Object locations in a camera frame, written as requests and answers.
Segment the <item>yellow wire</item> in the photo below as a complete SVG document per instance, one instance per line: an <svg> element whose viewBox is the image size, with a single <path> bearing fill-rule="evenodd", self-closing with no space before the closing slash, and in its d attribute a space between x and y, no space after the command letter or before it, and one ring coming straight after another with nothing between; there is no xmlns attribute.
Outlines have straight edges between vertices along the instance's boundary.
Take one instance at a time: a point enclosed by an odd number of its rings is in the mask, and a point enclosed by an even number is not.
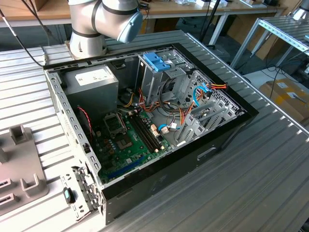
<svg viewBox="0 0 309 232"><path fill-rule="evenodd" d="M127 105L124 105L124 108L128 108L132 104L133 96L134 96L134 93L131 94L131 100L130 100L130 102Z"/></svg>

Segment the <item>blue pcie slot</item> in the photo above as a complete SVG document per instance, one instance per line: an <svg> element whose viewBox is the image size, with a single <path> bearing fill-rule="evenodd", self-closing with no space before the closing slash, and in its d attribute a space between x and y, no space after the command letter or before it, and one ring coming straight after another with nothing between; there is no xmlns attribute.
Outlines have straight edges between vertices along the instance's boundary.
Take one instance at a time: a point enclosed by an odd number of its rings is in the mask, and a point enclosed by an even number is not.
<svg viewBox="0 0 309 232"><path fill-rule="evenodd" d="M142 162L143 159L144 159L144 157L141 157L141 158L139 158L138 160L136 160L136 161L132 162L131 164L127 165L126 167L123 167L122 169L119 169L119 170L116 171L116 172L113 172L113 173L111 173L111 174L108 174L107 177L108 177L109 179L112 179L112 178L114 178L114 177L117 177L117 176L119 176L119 175L122 175L122 174L124 174L126 171L128 171L128 170L130 170L130 169L132 169L132 168L135 168L136 166L138 166L138 165Z"/></svg>

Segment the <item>black latch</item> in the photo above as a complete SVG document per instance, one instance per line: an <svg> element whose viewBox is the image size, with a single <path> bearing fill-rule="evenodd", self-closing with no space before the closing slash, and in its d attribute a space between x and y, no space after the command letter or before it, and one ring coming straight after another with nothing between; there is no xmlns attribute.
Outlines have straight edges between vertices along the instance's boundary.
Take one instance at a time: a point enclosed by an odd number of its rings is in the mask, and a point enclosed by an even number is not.
<svg viewBox="0 0 309 232"><path fill-rule="evenodd" d="M66 201L67 201L67 204L75 203L75 197L73 195L71 188L65 187L62 192L63 192L63 195L64 195Z"/></svg>

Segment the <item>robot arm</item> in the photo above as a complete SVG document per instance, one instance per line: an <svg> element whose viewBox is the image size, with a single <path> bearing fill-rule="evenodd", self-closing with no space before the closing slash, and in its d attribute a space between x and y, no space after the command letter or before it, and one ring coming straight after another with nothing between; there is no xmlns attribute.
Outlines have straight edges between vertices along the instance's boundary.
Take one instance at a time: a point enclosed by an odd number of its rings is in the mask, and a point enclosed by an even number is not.
<svg viewBox="0 0 309 232"><path fill-rule="evenodd" d="M136 0L69 0L69 5L73 29L70 51L77 58L104 55L103 35L131 42L142 24Z"/></svg>

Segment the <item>ram slot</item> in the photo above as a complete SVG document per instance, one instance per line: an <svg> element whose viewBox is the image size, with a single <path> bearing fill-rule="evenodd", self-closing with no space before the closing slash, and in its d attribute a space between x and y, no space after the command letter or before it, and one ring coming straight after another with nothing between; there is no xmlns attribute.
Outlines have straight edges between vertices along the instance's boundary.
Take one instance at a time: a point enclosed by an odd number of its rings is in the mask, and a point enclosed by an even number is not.
<svg viewBox="0 0 309 232"><path fill-rule="evenodd" d="M160 148L159 142L150 133L144 122L138 116L131 116L129 122L151 153Z"/></svg>

